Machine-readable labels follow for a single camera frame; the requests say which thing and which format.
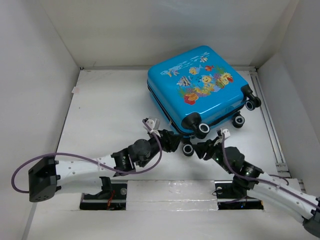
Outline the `blue kids suitcase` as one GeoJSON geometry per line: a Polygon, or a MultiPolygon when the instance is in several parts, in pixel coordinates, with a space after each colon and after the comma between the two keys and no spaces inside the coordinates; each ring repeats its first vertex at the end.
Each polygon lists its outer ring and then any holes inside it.
{"type": "Polygon", "coordinates": [[[207,45],[152,66],[146,83],[173,129],[183,136],[185,156],[194,153],[192,138],[206,138],[227,120],[241,128],[241,109],[253,111],[262,104],[249,83],[207,45]]]}

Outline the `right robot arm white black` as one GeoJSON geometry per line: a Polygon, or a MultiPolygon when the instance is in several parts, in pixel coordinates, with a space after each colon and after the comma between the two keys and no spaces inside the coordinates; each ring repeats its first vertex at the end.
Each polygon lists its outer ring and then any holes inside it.
{"type": "Polygon", "coordinates": [[[237,197],[248,196],[273,205],[292,216],[311,235],[320,237],[320,198],[298,191],[280,182],[261,168],[249,163],[237,147],[225,147],[224,141],[208,140],[193,145],[199,159],[214,160],[233,175],[231,191],[237,197]]]}

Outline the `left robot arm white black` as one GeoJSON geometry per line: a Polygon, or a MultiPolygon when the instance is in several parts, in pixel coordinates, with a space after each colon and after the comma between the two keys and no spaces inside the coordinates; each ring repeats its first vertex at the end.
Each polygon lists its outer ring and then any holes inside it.
{"type": "Polygon", "coordinates": [[[72,153],[56,152],[38,158],[28,170],[29,201],[39,203],[56,194],[80,192],[107,198],[111,194],[111,178],[141,175],[160,163],[164,153],[178,149],[181,135],[154,130],[149,139],[138,139],[112,154],[88,158],[72,153]]]}

